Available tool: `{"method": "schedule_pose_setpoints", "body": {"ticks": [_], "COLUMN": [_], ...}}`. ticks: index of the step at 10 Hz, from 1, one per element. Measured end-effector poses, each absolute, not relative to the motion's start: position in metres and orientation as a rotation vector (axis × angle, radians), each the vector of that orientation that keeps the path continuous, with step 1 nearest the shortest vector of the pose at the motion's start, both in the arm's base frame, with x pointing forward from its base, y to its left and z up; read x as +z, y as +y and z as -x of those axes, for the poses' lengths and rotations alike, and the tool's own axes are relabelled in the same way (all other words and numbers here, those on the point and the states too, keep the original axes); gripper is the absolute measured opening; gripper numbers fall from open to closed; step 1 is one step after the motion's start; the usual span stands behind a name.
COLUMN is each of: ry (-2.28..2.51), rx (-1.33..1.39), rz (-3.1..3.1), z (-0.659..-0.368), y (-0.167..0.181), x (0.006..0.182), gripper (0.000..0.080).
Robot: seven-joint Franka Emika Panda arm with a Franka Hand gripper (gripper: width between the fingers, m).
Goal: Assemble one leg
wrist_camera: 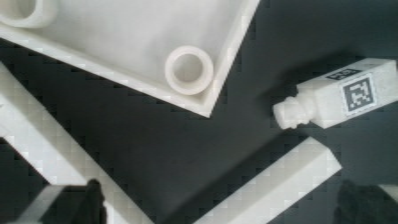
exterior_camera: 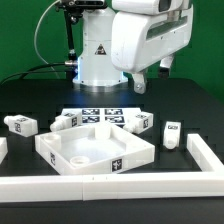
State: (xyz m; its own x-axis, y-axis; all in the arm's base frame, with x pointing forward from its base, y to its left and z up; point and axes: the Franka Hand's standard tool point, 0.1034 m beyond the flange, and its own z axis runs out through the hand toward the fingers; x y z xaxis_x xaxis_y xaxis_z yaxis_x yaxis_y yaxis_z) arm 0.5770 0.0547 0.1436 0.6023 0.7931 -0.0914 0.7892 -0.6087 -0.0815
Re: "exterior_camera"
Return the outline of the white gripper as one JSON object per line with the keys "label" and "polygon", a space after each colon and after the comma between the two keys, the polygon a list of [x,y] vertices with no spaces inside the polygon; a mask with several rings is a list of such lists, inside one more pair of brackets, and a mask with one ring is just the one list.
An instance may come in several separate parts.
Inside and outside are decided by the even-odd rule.
{"label": "white gripper", "polygon": [[144,94],[143,69],[160,61],[158,76],[170,75],[176,51],[191,38],[192,4],[113,4],[111,60],[116,69],[134,73],[134,91]]}

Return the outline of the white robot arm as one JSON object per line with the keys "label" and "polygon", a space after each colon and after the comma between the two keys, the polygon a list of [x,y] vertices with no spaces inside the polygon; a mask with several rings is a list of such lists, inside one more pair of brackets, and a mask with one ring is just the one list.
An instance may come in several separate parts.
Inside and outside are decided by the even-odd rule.
{"label": "white robot arm", "polygon": [[75,86],[107,92],[125,86],[129,73],[134,91],[146,91],[147,70],[157,63],[158,76],[170,75],[175,53],[188,45],[193,22],[192,0],[85,0],[83,51]]}

